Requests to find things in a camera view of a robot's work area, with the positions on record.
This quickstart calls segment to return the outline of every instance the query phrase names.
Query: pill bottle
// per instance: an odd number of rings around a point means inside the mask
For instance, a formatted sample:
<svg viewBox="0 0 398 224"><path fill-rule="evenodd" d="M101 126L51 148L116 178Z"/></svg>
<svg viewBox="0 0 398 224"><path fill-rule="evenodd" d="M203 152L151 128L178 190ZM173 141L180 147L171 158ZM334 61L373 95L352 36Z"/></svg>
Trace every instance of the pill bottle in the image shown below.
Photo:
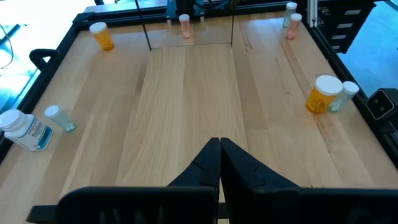
<svg viewBox="0 0 398 224"><path fill-rule="evenodd" d="M49 106L44 115L50 118L54 123L61 126L66 132L72 132L76 128L76 124L68 117L68 115L58 105Z"/></svg>
<svg viewBox="0 0 398 224"><path fill-rule="evenodd" d="M331 75L319 76L308 97L307 109L315 114L324 113L342 89L343 84L338 78Z"/></svg>
<svg viewBox="0 0 398 224"><path fill-rule="evenodd" d="M178 17L180 24L181 24L181 30L182 30L182 35L184 36L185 39L188 39L191 37L191 26L190 26L190 19L188 14L182 14L180 17Z"/></svg>
<svg viewBox="0 0 398 224"><path fill-rule="evenodd" d="M114 48L114 43L112 36L109 33L108 26L104 22L96 22L90 26L90 32L94 35L99 46L103 50L112 50Z"/></svg>
<svg viewBox="0 0 398 224"><path fill-rule="evenodd" d="M297 3L289 2L286 4L286 11L284 17L283 27L288 27L290 22L290 16L296 12Z"/></svg>
<svg viewBox="0 0 398 224"><path fill-rule="evenodd" d="M330 112L338 112L359 91L359 86L353 82L343 82L343 91L329 105Z"/></svg>
<svg viewBox="0 0 398 224"><path fill-rule="evenodd" d="M297 30L299 29L300 21L302 20L302 16L299 13L293 13L290 16L289 27L287 28L286 38L289 40L293 40L296 38Z"/></svg>
<svg viewBox="0 0 398 224"><path fill-rule="evenodd" d="M0 115L0 129L4 131L4 137L30 151L44 150L53 134L52 129L34 115L17 109Z"/></svg>

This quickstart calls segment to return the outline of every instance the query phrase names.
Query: orange pill bottle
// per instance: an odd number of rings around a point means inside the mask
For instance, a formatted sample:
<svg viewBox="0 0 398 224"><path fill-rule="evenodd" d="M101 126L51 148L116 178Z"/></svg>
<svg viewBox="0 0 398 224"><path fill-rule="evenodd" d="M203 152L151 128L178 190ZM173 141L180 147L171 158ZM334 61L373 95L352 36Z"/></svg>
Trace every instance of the orange pill bottle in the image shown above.
<svg viewBox="0 0 398 224"><path fill-rule="evenodd" d="M324 113L342 90L343 84L338 78L331 75L321 75L315 80L315 86L305 106L312 113Z"/></svg>
<svg viewBox="0 0 398 224"><path fill-rule="evenodd" d="M94 38L97 40L99 46L101 46L103 50L112 50L114 48L112 36L109 33L106 23L94 23L90 26L90 32L94 34Z"/></svg>

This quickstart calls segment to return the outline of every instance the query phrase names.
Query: white pill bottle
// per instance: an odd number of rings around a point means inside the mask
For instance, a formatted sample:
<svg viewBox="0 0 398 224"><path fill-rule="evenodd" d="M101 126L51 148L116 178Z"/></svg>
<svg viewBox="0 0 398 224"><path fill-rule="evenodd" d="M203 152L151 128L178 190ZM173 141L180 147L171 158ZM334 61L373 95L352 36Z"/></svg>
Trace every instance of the white pill bottle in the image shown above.
<svg viewBox="0 0 398 224"><path fill-rule="evenodd" d="M52 129L34 115L17 109L0 115L0 129L4 131L4 137L30 151L44 150L53 134Z"/></svg>

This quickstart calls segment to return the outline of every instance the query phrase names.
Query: wooden tabletop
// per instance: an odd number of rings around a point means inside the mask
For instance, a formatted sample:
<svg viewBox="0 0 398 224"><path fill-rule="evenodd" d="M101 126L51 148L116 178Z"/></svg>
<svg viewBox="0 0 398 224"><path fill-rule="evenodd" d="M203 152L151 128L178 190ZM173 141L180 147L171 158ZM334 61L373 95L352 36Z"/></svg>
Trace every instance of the wooden tabletop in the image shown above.
<svg viewBox="0 0 398 224"><path fill-rule="evenodd" d="M205 20L219 24L213 43L203 30L191 42L150 33L152 52L141 26L110 29L109 52L80 32L34 110L55 130L50 145L13 146L0 165L0 222L24 223L31 206L84 186L166 186L211 137L232 139L302 187L398 188L352 102L337 114L307 111L316 77L333 70L303 25L285 39L281 15L236 17L232 47L227 18ZM52 104L74 132L44 118Z"/></svg>

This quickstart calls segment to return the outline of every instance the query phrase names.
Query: white bottle cap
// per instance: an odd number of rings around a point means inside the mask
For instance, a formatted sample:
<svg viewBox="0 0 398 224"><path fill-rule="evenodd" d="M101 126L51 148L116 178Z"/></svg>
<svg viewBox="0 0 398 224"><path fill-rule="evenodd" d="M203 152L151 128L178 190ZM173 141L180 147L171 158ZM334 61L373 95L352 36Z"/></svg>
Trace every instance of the white bottle cap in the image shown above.
<svg viewBox="0 0 398 224"><path fill-rule="evenodd" d="M180 20L180 22L187 22L187 21L189 21L189 15L182 14L178 19Z"/></svg>
<svg viewBox="0 0 398 224"><path fill-rule="evenodd" d="M292 21L301 21L301 20L303 19L303 17L302 17L302 15L300 15L299 13L293 13L293 14L290 16L290 19L291 19Z"/></svg>
<svg viewBox="0 0 398 224"><path fill-rule="evenodd" d="M335 96L343 90L341 81L331 75L321 75L315 81L315 88L326 96Z"/></svg>
<svg viewBox="0 0 398 224"><path fill-rule="evenodd" d="M295 2L289 2L286 4L286 9L296 9L297 8L297 3Z"/></svg>
<svg viewBox="0 0 398 224"><path fill-rule="evenodd" d="M24 113L17 109L7 110L0 115L0 129L8 131L15 124L20 123L24 119Z"/></svg>
<svg viewBox="0 0 398 224"><path fill-rule="evenodd" d="M353 82L343 82L343 91L349 95L354 95L359 91L359 86Z"/></svg>
<svg viewBox="0 0 398 224"><path fill-rule="evenodd" d="M54 117L58 116L58 114L60 114L61 111L62 111L61 107L59 107L58 105L52 105L52 106L49 106L44 111L44 115L48 118L54 118Z"/></svg>
<svg viewBox="0 0 398 224"><path fill-rule="evenodd" d="M108 28L106 26L106 23L104 22L96 22L93 25L90 26L90 32L92 34L99 34L100 32L106 30Z"/></svg>

